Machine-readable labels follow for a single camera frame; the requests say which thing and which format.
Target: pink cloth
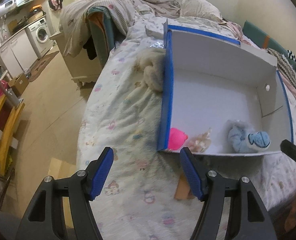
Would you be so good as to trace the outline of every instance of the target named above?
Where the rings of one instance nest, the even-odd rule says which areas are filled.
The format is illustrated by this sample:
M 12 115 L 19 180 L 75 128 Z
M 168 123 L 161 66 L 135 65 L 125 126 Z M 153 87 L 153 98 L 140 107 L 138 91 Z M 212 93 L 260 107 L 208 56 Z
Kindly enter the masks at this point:
M 242 28 L 239 24 L 234 23 L 234 22 L 229 22 L 227 21 L 224 25 L 226 25 L 229 29 L 232 30 L 232 32 L 234 33 L 235 37 L 238 38 L 239 41 L 241 41 L 242 43 L 248 44 L 250 46 L 252 46 L 252 44 L 250 42 L 248 42 L 247 40 L 245 40 L 243 38 L 243 32 L 242 32 Z
M 48 0 L 48 4 L 51 11 L 56 11 L 61 9 L 56 0 Z
M 167 149 L 178 150 L 188 139 L 188 135 L 177 128 L 171 128 L 169 132 L 169 141 Z

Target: cardboard box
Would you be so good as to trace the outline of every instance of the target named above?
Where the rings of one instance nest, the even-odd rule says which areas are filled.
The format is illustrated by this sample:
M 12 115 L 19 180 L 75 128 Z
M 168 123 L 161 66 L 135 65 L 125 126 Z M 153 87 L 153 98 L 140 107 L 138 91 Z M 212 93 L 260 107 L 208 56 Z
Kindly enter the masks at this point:
M 8 82 L 9 86 L 12 88 L 14 94 L 17 97 L 20 97 L 22 93 L 25 91 L 27 85 L 29 84 L 29 81 L 24 73 L 21 73 L 17 77 L 11 79 Z
M 36 13 L 35 15 L 31 16 L 28 20 L 27 23 L 30 24 L 34 22 L 35 20 L 38 20 L 43 16 L 43 11 Z
M 288 98 L 274 56 L 214 33 L 167 22 L 164 28 L 166 64 L 157 150 L 170 151 L 172 127 L 188 135 L 183 147 L 190 138 L 212 128 L 212 143 L 204 153 L 196 153 L 201 155 L 275 154 L 281 152 L 282 140 L 293 142 Z M 234 153 L 227 135 L 235 120 L 266 131 L 269 149 Z

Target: metal screw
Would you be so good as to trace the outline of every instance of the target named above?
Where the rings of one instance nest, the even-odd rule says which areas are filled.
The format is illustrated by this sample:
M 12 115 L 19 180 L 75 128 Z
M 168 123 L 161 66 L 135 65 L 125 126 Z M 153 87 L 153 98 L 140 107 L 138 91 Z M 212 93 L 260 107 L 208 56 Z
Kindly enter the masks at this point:
M 84 170 L 77 171 L 77 176 L 79 176 L 79 177 L 82 177 L 85 174 L 86 174 L 86 171 L 84 171 Z
M 242 177 L 241 180 L 242 180 L 244 183 L 248 183 L 248 182 L 250 181 L 247 177 Z
M 215 171 L 208 171 L 208 175 L 210 177 L 216 177 L 217 176 L 217 173 Z
M 52 180 L 51 176 L 47 176 L 43 179 L 44 182 L 50 182 Z

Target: gray cloth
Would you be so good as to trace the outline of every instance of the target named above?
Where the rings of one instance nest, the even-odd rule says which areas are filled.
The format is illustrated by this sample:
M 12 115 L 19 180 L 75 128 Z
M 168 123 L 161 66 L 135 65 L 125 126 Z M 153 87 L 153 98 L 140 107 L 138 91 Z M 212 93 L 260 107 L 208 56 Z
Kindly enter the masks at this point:
M 20 222 L 20 218 L 0 211 L 0 233 L 6 240 L 15 240 Z M 68 240 L 77 240 L 73 228 L 67 228 L 67 236 Z
M 155 16 L 176 19 L 180 16 L 180 4 L 176 0 L 141 0 L 155 11 Z

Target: green headboard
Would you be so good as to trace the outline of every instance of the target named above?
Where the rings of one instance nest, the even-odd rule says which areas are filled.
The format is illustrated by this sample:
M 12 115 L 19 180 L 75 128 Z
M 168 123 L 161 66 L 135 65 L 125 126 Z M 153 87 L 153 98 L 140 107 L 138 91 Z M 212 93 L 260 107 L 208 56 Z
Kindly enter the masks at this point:
M 251 39 L 258 47 L 262 49 L 271 48 L 285 55 L 290 65 L 292 65 L 293 69 L 296 71 L 296 62 L 288 58 L 287 50 L 284 49 L 277 41 L 271 38 L 267 33 L 262 31 L 249 21 L 245 21 L 242 31 L 244 35 Z

